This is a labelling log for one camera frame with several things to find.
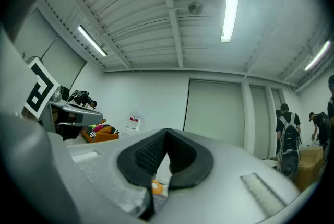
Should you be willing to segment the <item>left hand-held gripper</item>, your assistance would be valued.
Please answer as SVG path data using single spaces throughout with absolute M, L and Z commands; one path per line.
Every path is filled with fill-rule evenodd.
M 37 76 L 37 82 L 26 100 L 25 109 L 41 122 L 47 132 L 55 133 L 51 101 L 55 91 L 60 90 L 60 84 L 46 70 L 38 57 L 31 58 L 28 67 Z M 63 106 L 62 110 L 69 114 L 69 120 L 62 121 L 65 125 L 88 126 L 103 120 L 102 113 L 84 108 L 84 105 L 76 102 L 60 101 L 56 105 Z

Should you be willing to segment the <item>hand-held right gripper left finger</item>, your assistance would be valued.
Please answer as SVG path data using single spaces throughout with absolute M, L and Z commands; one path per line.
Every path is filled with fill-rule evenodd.
M 142 148 L 158 148 L 165 129 L 97 144 L 67 145 L 50 133 L 53 165 L 69 196 L 65 220 L 166 220 L 167 201 L 154 205 L 153 176 L 137 158 Z

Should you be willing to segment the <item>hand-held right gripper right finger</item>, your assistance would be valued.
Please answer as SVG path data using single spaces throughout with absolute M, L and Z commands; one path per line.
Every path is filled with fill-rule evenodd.
M 281 224 L 290 219 L 288 206 L 300 194 L 290 180 L 242 148 L 181 134 L 211 152 L 213 167 L 197 186 L 170 190 L 154 224 Z

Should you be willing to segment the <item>orange flower cushion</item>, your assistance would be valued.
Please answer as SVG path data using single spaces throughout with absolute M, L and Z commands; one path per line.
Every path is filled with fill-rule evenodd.
M 152 180 L 152 192 L 157 195 L 163 193 L 163 186 L 156 180 Z

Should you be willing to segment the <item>ceiling tube light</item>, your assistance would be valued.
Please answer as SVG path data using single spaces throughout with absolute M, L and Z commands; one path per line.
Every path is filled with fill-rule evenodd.
M 330 49 L 330 47 L 331 41 L 328 40 L 324 43 L 319 52 L 313 57 L 313 59 L 305 66 L 304 71 L 307 72 L 311 68 L 313 68 L 325 56 L 325 53 Z
M 78 31 L 85 37 L 85 39 L 102 55 L 107 56 L 107 53 L 105 50 L 103 50 L 96 41 L 91 37 L 91 35 L 85 30 L 85 28 L 80 25 L 78 26 Z
M 236 21 L 238 1 L 239 0 L 226 0 L 225 2 L 225 15 L 221 35 L 221 42 L 223 43 L 229 43 L 231 41 Z

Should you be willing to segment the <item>grey roller blind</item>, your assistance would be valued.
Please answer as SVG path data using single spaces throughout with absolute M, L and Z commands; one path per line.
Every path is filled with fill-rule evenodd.
M 250 86 L 255 117 L 254 156 L 267 159 L 270 149 L 270 117 L 264 87 Z
M 244 124 L 239 84 L 189 82 L 184 131 L 242 148 Z

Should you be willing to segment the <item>grey backpack rig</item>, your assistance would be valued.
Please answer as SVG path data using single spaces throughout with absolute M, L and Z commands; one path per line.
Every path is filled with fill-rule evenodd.
M 287 122 L 283 116 L 279 119 L 283 123 L 283 131 L 277 169 L 292 181 L 297 174 L 299 163 L 299 134 L 297 125 L 294 123 L 295 113 L 291 113 L 290 122 Z

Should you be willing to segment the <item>cardboard box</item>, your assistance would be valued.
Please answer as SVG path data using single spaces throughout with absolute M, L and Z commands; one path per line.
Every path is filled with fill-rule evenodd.
M 322 146 L 306 147 L 301 150 L 299 166 L 294 178 L 294 184 L 300 192 L 303 192 L 318 180 L 322 165 Z

